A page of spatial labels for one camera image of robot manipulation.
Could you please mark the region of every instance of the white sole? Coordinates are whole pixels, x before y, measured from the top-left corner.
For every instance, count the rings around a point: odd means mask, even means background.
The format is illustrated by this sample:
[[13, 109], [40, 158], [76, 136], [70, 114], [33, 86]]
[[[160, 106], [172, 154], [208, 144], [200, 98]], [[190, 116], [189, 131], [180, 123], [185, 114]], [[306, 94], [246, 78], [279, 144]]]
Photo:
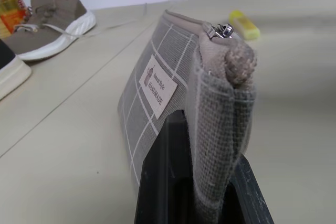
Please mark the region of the white sole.
[[28, 79], [32, 69], [17, 56], [0, 70], [0, 100]]
[[[83, 35], [96, 25], [96, 17], [91, 11], [87, 11], [83, 16], [73, 21], [65, 30], [69, 34]], [[21, 60], [42, 60], [49, 58], [69, 47], [76, 37], [62, 34], [55, 41], [39, 49], [17, 55]]]

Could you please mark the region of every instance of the yellow eraser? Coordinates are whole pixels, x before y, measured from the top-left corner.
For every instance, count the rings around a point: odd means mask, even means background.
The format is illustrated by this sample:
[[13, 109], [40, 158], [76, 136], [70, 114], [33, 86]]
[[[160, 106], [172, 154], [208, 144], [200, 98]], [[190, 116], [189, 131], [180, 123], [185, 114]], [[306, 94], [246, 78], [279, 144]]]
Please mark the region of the yellow eraser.
[[260, 30], [241, 11], [234, 10], [229, 16], [230, 24], [238, 30], [245, 40], [260, 37]]

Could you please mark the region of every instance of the zipper pouch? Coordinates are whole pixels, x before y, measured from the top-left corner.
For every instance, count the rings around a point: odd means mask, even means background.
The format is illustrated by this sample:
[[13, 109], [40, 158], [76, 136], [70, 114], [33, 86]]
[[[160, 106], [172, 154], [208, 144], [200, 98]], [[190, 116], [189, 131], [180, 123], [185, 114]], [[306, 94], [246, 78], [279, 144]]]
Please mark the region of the zipper pouch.
[[248, 143], [255, 66], [253, 50], [230, 25], [213, 27], [165, 11], [118, 104], [136, 190], [166, 117], [182, 109], [196, 210], [204, 223], [218, 221], [228, 179]]

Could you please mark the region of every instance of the gray linen pouch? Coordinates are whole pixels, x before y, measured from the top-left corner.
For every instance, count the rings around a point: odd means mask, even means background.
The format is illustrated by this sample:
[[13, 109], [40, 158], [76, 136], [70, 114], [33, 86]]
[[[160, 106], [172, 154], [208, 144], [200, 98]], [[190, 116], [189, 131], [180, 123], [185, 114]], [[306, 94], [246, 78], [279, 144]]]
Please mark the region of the gray linen pouch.
[[[165, 118], [185, 110], [196, 211], [203, 223], [216, 223], [228, 179], [248, 143], [256, 58], [243, 41], [210, 40], [208, 28], [207, 22], [166, 11], [134, 67], [118, 113], [138, 190], [143, 160]], [[139, 84], [151, 56], [177, 83], [158, 119]]]

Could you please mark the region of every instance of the white table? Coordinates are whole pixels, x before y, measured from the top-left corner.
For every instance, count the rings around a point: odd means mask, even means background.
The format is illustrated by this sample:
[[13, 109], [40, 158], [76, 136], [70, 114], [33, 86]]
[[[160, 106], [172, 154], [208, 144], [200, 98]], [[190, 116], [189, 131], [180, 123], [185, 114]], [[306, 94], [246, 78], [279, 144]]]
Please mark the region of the white table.
[[[117, 103], [166, 8], [213, 23], [238, 8], [260, 28], [262, 37], [250, 42], [258, 101], [247, 158], [275, 223], [334, 223], [336, 0], [153, 4], [143, 20], [35, 64], [0, 102], [1, 223], [133, 223]], [[141, 10], [97, 16], [107, 27]]]

